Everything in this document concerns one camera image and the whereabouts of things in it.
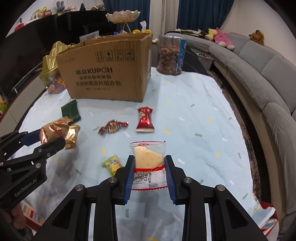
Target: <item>green snack package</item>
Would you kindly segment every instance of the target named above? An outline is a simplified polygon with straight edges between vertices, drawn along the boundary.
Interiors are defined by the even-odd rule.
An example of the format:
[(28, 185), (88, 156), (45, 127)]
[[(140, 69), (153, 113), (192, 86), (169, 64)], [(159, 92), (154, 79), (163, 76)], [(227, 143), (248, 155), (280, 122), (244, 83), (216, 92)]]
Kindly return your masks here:
[(78, 109), (77, 109), (77, 101), (73, 100), (69, 102), (68, 104), (61, 107), (62, 109), (62, 115), (63, 117), (69, 117), (73, 119), (73, 122), (71, 124), (79, 121), (81, 119), (81, 116), (79, 115)]
[(112, 176), (115, 175), (118, 168), (123, 167), (123, 165), (121, 165), (121, 163), (119, 162), (117, 155), (114, 155), (108, 160), (104, 161), (102, 163), (102, 166), (108, 168)]

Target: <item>cheese snack packet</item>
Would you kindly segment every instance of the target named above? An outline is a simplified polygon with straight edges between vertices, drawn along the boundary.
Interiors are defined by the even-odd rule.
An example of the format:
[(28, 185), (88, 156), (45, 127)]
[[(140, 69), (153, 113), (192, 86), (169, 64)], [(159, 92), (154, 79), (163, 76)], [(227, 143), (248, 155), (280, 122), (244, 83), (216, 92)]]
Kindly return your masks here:
[(132, 142), (135, 174), (132, 190), (154, 190), (167, 187), (164, 157), (166, 142)]

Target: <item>table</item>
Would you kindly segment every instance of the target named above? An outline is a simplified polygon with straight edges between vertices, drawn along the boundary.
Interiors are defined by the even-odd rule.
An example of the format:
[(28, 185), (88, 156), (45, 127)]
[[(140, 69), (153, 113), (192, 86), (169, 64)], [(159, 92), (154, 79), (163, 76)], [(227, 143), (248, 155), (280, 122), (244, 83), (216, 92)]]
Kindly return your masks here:
[[(152, 68), (143, 103), (77, 99), (81, 120), (77, 147), (62, 150), (48, 159), (48, 180), (28, 196), (37, 213), (47, 218), (77, 184), (98, 185), (110, 176), (101, 163), (117, 154), (125, 165), (134, 141), (166, 140), (166, 154), (187, 176), (203, 185), (225, 185), (257, 222), (268, 213), (256, 211), (252, 195), (249, 158), (240, 126), (216, 82), (198, 73), (178, 76)], [(20, 131), (33, 131), (62, 116), (60, 107), (71, 101), (67, 91), (44, 93), (28, 112)], [(154, 133), (136, 133), (137, 108), (153, 106)], [(110, 119), (128, 121), (129, 127), (100, 136), (93, 131)], [(29, 154), (39, 143), (22, 147), (16, 156)], [(94, 208), (91, 210), (92, 239)], [(174, 206), (168, 189), (132, 191), (126, 206), (116, 206), (120, 241), (181, 240), (184, 206)]]

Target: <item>yellow snack packet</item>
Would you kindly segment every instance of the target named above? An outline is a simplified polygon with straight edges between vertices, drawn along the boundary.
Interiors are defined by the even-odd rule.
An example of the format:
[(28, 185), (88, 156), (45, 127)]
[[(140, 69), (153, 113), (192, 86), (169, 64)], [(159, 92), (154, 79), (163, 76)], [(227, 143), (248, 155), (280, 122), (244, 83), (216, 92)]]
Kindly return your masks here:
[(118, 168), (123, 167), (123, 165), (121, 165), (121, 163), (119, 162), (117, 155), (114, 155), (108, 160), (104, 161), (102, 163), (102, 166), (108, 168), (112, 176), (115, 175)]

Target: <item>yellow stuffed toy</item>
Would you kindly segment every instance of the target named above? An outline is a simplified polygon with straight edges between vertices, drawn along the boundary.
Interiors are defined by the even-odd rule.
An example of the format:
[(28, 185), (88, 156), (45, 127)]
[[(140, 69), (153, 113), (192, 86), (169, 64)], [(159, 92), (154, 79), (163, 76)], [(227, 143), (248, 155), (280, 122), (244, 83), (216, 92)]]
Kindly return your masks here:
[(210, 40), (210, 41), (213, 41), (214, 40), (214, 37), (217, 35), (217, 31), (212, 29), (212, 28), (209, 28), (209, 34), (207, 34), (205, 36), (206, 39)]

